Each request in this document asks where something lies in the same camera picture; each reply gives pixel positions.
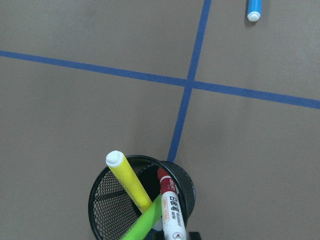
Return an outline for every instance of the white cap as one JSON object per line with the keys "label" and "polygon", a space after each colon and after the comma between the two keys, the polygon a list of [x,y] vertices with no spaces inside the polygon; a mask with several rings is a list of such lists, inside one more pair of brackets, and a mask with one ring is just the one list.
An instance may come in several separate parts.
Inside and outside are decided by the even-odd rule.
{"label": "white cap", "polygon": [[153,225],[152,228],[158,232],[164,229],[163,223],[162,223],[162,217],[158,219],[158,221]]}
{"label": "white cap", "polygon": [[124,156],[120,151],[112,151],[105,157],[105,163],[110,167],[117,167],[122,163]]}
{"label": "white cap", "polygon": [[256,21],[258,21],[259,20],[259,18],[260,18],[260,13],[258,12],[258,11],[252,11],[252,12],[250,12],[249,14],[248,14],[248,20],[250,21],[250,22],[256,22]]}

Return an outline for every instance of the blue tape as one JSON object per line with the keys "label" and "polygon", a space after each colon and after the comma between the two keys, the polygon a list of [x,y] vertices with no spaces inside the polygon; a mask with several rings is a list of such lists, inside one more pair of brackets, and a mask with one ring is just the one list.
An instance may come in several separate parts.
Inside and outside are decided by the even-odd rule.
{"label": "blue tape", "polygon": [[29,55],[29,54],[23,54],[23,53],[11,52],[11,51],[0,50],[0,56],[6,57],[6,58],[12,58],[12,59],[26,60],[26,61],[37,62],[42,64],[49,64],[49,65],[66,67],[66,68],[102,73],[102,74],[115,75],[115,76],[132,78],[132,79],[145,80],[149,82],[170,84],[170,85],[181,86],[181,87],[185,86],[186,84],[185,79],[176,78],[176,77],[154,75],[149,73],[123,70],[123,69],[112,68],[107,66],[92,65],[92,64],[75,62],[75,61],[66,61],[66,60],[61,60],[56,58],[35,56],[35,55]]}
{"label": "blue tape", "polygon": [[320,109],[320,100],[303,98],[298,96],[290,96],[266,91],[258,91],[234,86],[225,86],[219,84],[212,84],[207,82],[194,81],[194,89],[205,90],[210,92],[229,94],[252,99],[266,100],[282,104],[296,105],[312,109]]}
{"label": "blue tape", "polygon": [[199,20],[198,30],[196,33],[194,48],[192,52],[191,62],[189,66],[188,76],[186,79],[182,100],[180,104],[180,109],[179,109],[178,117],[175,123],[173,137],[171,140],[171,145],[170,145],[170,149],[167,157],[167,161],[169,162],[174,162],[177,156],[181,134],[184,128],[185,119],[186,119],[188,106],[191,98],[191,93],[193,89],[193,83],[195,81],[197,68],[199,64],[199,58],[200,58],[202,44],[204,41],[204,35],[206,32],[210,6],[211,6],[211,0],[204,0],[201,17]]}

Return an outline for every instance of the pen holder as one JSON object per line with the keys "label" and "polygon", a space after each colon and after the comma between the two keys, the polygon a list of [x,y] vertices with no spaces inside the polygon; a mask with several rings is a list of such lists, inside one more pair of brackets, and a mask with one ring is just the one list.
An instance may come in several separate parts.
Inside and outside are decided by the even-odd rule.
{"label": "pen holder", "polygon": [[[196,201],[194,184],[189,175],[172,162],[159,161],[144,155],[130,155],[126,158],[152,201],[161,194],[158,168],[164,169],[170,175],[178,190],[183,221],[187,225]],[[106,167],[92,186],[88,214],[97,240],[119,240],[139,218],[141,212]]]}

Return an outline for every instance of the yellow highlighter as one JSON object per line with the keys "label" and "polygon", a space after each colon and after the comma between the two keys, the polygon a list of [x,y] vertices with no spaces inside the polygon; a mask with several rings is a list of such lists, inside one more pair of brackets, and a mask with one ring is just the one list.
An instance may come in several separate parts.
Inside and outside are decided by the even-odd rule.
{"label": "yellow highlighter", "polygon": [[152,201],[125,155],[120,151],[112,151],[106,156],[105,163],[139,208],[140,212],[144,213],[147,211]]}

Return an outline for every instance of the green marker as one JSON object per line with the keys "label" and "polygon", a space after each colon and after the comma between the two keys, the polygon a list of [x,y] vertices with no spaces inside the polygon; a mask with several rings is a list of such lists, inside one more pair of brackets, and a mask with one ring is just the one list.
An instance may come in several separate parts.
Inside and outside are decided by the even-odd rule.
{"label": "green marker", "polygon": [[151,206],[135,221],[120,240],[143,240],[162,214],[161,194]]}

